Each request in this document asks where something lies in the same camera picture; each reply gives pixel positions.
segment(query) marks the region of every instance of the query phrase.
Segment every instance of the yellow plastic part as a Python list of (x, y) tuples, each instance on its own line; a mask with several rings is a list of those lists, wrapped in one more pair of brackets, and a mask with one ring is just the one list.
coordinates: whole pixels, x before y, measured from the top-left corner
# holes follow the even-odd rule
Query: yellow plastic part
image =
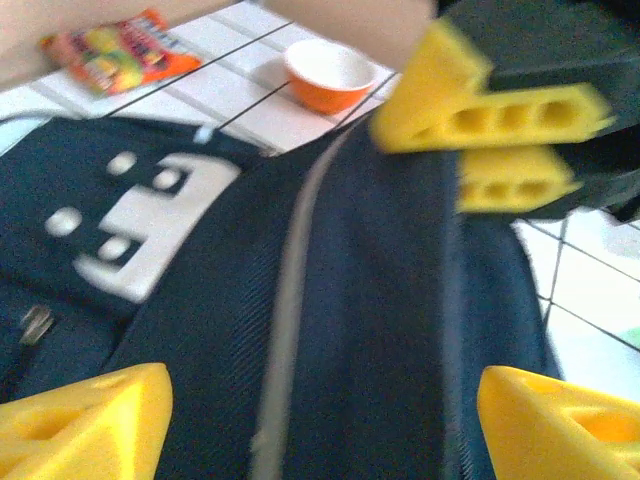
[(461, 212), (527, 212), (581, 187), (546, 145), (466, 150), (460, 161)]
[(486, 91), (491, 62), (446, 18), (435, 21), (372, 137), (389, 153), (577, 143), (611, 125), (611, 107), (590, 84)]
[(510, 367), (478, 414), (498, 480), (640, 480), (640, 405)]
[(151, 480), (171, 408), (163, 364), (0, 405), (0, 479)]

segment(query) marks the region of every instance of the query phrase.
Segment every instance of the white tile floor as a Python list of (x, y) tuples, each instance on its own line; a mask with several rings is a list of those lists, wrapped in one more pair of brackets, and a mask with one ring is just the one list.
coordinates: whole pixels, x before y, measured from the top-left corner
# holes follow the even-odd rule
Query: white tile floor
[[(375, 108), (400, 79), (389, 80), (392, 72), (379, 67), (381, 84), (369, 98), (352, 111), (320, 116), (295, 103), (280, 62), (293, 42), (317, 38), (313, 32), (242, 3), (172, 33), (208, 64), (168, 86), (103, 99), (56, 72), (0, 93), (0, 119), (35, 111), (155, 117), (220, 126), (248, 141), (288, 150)], [(11, 129), (0, 125), (0, 140), (6, 140), (0, 141), (0, 151), (38, 122), (24, 120)], [(640, 401), (640, 223), (637, 227), (614, 227), (597, 211), (574, 212), (561, 222), (516, 225), (567, 379)]]
[(640, 229), (580, 209), (516, 230), (566, 379), (640, 402)]

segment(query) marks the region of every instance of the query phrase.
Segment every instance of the backpack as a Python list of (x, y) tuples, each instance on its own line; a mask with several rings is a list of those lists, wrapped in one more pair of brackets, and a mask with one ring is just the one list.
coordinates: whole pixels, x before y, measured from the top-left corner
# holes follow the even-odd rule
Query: backpack
[[(509, 222), (456, 214), (456, 152), (386, 155), (368, 117), (277, 156), (168, 122), (11, 123), (2, 399), (165, 363), (157, 478), (494, 478), (482, 370), (559, 376)], [(34, 306), (52, 325), (20, 346)]]

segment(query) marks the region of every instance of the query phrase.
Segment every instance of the gray strap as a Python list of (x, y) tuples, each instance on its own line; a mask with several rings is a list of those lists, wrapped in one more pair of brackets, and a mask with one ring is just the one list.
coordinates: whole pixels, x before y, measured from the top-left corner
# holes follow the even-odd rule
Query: gray strap
[(324, 176), (353, 128), (318, 158), (296, 199), (282, 256), (258, 426), (251, 445), (251, 480), (279, 480), (282, 474), (311, 218)]

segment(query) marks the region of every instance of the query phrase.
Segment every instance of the orange snack package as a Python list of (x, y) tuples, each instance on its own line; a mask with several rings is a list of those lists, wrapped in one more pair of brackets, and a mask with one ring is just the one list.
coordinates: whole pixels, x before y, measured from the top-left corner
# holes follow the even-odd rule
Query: orange snack package
[(94, 93), (114, 95), (202, 65), (166, 30), (148, 9), (122, 22), (45, 37), (40, 47)]

